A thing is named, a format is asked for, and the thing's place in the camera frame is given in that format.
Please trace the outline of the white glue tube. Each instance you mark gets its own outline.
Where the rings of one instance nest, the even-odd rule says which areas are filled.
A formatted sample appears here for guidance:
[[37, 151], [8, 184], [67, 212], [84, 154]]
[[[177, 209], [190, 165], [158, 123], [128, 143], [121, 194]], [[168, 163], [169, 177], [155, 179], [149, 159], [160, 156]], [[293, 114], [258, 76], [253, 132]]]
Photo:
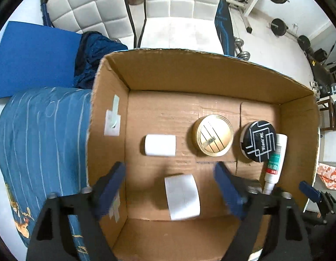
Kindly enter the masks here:
[[277, 134], [275, 151], [270, 155], [265, 171], [263, 194], [271, 194], [274, 187], [280, 180], [287, 149], [287, 141], [287, 135]]

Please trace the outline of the white tape roll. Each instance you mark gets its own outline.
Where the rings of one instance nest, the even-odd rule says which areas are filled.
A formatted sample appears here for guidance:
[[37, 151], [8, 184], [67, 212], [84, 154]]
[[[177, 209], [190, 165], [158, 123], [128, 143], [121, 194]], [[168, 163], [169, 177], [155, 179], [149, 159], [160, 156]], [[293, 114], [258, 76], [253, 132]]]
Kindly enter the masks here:
[[164, 184], [172, 221], [191, 219], [200, 215], [199, 192], [192, 174], [166, 177]]

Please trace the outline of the black round tin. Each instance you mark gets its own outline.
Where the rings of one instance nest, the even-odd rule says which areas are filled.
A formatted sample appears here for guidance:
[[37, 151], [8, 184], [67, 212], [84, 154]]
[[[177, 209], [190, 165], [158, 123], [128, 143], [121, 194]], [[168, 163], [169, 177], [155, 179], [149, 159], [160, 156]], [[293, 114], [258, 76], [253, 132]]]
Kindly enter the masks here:
[[267, 162], [275, 151], [276, 143], [276, 131], [268, 121], [253, 121], [242, 129], [240, 147], [247, 159], [257, 163]]

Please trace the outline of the small white cylinder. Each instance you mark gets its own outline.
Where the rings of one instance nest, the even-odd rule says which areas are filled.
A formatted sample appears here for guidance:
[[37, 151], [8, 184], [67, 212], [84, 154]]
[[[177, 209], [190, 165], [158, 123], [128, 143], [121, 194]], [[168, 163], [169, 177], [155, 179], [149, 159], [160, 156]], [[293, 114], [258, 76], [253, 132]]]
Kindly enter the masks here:
[[144, 151], [147, 156], [174, 157], [176, 155], [176, 136], [148, 134], [145, 136]]

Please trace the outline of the gold round tin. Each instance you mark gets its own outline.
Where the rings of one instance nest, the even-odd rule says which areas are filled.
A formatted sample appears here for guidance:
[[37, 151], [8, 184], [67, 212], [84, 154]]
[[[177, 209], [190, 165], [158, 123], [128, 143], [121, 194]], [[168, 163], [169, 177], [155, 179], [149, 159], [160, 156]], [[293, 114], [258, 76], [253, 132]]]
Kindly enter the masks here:
[[222, 157], [233, 143], [233, 128], [229, 120], [217, 114], [199, 118], [192, 128], [193, 143], [205, 156]]

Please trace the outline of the silver metal can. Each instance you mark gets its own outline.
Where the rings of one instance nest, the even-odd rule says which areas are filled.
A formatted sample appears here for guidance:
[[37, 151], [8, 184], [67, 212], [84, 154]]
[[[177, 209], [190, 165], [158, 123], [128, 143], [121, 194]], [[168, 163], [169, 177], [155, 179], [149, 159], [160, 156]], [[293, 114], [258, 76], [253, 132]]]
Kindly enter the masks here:
[[262, 194], [262, 187], [259, 180], [248, 180], [246, 179], [245, 185], [248, 193], [252, 194]]

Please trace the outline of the white label sticker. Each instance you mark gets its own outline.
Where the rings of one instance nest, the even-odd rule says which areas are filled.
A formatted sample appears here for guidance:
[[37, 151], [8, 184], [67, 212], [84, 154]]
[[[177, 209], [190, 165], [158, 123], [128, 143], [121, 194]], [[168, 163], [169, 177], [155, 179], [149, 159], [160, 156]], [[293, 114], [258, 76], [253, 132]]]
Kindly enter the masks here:
[[112, 110], [106, 111], [104, 135], [117, 137], [120, 135], [121, 116], [118, 114], [120, 98], [114, 95]]

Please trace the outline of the blue striped cloth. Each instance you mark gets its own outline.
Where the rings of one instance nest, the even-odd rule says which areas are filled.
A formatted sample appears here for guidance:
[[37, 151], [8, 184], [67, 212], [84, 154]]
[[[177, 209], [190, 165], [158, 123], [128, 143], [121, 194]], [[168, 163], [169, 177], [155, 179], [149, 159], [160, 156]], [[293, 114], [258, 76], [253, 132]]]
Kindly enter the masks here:
[[46, 87], [12, 96], [0, 115], [0, 169], [25, 245], [48, 195], [88, 185], [91, 90]]

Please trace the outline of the open cardboard box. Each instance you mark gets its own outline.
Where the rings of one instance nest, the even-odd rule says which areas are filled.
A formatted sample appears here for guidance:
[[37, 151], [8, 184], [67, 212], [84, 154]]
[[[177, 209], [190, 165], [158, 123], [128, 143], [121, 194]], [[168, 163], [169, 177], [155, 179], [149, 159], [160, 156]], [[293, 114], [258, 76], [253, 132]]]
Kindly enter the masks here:
[[99, 64], [91, 97], [88, 179], [126, 166], [118, 214], [101, 229], [120, 260], [219, 260], [239, 227], [213, 169], [262, 180], [246, 158], [242, 129], [270, 122], [288, 137], [278, 185], [299, 209], [319, 146], [319, 111], [308, 87], [273, 70], [188, 50], [113, 52]]

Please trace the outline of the blue foam pad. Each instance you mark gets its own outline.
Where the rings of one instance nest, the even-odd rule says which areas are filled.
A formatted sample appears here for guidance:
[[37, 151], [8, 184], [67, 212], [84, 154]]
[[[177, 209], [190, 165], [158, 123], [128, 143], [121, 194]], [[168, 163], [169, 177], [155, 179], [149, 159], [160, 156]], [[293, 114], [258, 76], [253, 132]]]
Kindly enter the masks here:
[[10, 21], [0, 42], [0, 98], [43, 87], [73, 87], [81, 34]]

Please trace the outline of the chrome dumbbell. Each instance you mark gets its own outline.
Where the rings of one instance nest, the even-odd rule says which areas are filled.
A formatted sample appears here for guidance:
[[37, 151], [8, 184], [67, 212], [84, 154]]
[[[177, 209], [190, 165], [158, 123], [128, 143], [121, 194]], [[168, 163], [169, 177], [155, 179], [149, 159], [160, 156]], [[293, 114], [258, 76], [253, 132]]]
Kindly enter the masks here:
[[237, 58], [249, 61], [251, 54], [243, 50], [244, 41], [241, 38], [235, 38], [235, 55]]

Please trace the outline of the floor barbell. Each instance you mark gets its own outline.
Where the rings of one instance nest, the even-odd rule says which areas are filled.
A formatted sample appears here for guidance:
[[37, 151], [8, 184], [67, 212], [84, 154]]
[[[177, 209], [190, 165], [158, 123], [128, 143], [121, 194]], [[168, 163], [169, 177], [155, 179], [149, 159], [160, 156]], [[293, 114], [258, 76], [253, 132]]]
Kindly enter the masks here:
[[276, 37], [282, 37], [284, 35], [289, 35], [290, 37], [293, 37], [297, 41], [302, 51], [309, 52], [309, 50], [311, 50], [311, 42], [308, 39], [308, 37], [305, 35], [298, 36], [297, 34], [294, 34], [292, 31], [289, 30], [289, 27], [286, 25], [286, 23], [283, 20], [279, 18], [275, 18], [271, 21], [269, 26], [270, 26], [272, 33]]

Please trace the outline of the black blue weight bench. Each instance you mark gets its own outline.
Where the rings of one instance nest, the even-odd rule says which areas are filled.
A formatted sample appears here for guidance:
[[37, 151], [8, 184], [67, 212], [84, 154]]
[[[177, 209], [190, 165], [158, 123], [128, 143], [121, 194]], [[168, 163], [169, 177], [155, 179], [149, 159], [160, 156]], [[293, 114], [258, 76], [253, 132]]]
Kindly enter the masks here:
[[232, 19], [229, 12], [229, 4], [226, 0], [220, 0], [214, 19], [217, 35], [222, 45], [223, 54], [234, 57], [235, 38], [233, 34]]

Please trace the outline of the left white quilted chair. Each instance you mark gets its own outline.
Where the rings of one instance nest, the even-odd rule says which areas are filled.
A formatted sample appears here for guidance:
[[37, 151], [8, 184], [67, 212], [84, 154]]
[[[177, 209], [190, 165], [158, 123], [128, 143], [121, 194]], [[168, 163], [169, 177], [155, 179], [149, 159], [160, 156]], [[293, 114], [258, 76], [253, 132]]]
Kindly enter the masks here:
[[97, 31], [129, 49], [137, 46], [128, 0], [47, 0], [47, 11], [54, 27], [61, 30]]

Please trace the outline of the white quilted chair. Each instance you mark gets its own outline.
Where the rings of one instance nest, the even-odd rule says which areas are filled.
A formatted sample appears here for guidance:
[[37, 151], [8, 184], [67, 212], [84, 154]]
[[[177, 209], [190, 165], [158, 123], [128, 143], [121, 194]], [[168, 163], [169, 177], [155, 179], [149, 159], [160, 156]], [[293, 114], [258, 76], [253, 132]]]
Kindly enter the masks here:
[[128, 0], [47, 0], [47, 11], [54, 27], [61, 30], [97, 31], [129, 49], [137, 46]]
[[214, 24], [220, 0], [145, 0], [141, 48], [223, 54]]

